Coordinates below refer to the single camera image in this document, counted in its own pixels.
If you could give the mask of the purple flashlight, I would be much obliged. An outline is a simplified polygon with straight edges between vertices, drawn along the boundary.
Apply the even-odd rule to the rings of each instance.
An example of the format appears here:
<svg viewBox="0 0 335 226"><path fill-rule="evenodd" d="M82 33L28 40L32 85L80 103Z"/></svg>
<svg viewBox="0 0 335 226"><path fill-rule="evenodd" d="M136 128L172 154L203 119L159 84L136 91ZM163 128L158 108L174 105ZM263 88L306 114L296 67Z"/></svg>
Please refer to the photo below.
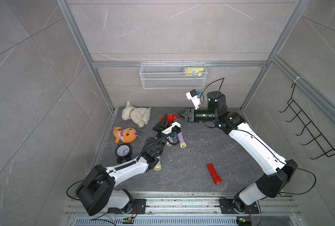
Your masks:
<svg viewBox="0 0 335 226"><path fill-rule="evenodd" d="M180 146L180 148L186 148L187 144L186 144L186 142L184 140L182 132L180 132L180 133L177 134L177 138L179 140L179 146Z"/></svg>
<svg viewBox="0 0 335 226"><path fill-rule="evenodd" d="M173 145L172 139L170 137L166 139L166 145L169 147Z"/></svg>

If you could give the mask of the green flashlight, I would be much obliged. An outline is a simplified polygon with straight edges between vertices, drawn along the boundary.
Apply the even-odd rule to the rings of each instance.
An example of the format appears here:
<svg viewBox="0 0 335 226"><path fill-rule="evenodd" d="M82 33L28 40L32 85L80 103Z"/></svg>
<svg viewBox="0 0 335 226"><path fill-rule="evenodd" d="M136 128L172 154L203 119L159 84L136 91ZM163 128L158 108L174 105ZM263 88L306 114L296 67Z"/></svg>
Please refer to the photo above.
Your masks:
<svg viewBox="0 0 335 226"><path fill-rule="evenodd" d="M154 170L160 171L162 169L161 160L159 159L158 163L155 165Z"/></svg>

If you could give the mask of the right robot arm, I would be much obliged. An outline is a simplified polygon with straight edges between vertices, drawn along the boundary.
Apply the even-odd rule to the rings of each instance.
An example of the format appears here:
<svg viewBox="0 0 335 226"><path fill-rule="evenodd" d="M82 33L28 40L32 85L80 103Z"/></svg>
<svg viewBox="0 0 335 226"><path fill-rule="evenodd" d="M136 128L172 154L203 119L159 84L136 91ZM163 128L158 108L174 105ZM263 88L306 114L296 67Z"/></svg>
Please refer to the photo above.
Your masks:
<svg viewBox="0 0 335 226"><path fill-rule="evenodd" d="M273 151L250 128L237 112L229 111L225 95L220 91L207 94L208 107L200 108L202 92L195 89L186 93L193 107L177 112L177 117L186 122L212 122L214 127L237 141L258 163L263 176L238 192L233 199L234 209L244 213L249 206L263 198L275 198L293 177L297 168L294 160L286 160Z"/></svg>

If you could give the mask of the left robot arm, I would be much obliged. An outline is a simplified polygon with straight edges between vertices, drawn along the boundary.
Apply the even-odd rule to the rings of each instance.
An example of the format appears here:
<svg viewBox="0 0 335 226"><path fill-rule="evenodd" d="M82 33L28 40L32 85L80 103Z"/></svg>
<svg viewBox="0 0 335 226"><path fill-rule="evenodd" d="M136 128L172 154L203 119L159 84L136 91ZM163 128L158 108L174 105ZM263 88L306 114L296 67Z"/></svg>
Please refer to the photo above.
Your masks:
<svg viewBox="0 0 335 226"><path fill-rule="evenodd" d="M78 181L76 189L78 200L82 203L89 216L98 214L105 207L115 208L122 213L129 213L134 207L134 198L126 190L116 190L122 182L139 174L144 174L159 163L168 138L181 131L180 123L167 121L167 115L153 127L155 137L146 139L140 154L120 165L93 167L84 180Z"/></svg>

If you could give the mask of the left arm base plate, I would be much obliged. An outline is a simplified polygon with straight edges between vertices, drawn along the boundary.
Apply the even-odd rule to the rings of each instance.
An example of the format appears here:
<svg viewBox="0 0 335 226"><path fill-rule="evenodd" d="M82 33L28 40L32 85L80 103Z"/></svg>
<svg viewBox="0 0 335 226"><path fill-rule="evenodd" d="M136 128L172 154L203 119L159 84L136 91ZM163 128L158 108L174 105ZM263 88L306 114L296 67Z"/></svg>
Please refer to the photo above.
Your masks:
<svg viewBox="0 0 335 226"><path fill-rule="evenodd" d="M109 208L108 213L114 214L144 214L146 210L146 199L134 199L129 201L123 209Z"/></svg>

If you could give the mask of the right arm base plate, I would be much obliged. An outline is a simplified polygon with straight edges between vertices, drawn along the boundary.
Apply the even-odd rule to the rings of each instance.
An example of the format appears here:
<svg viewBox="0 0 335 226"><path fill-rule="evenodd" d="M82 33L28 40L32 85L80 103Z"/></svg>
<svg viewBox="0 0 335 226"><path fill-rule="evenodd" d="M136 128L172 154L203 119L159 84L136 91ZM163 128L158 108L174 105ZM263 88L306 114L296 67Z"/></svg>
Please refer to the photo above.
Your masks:
<svg viewBox="0 0 335 226"><path fill-rule="evenodd" d="M235 201L234 198L219 198L219 206L222 214L259 214L258 204L254 202L253 204L247 206L241 201Z"/></svg>

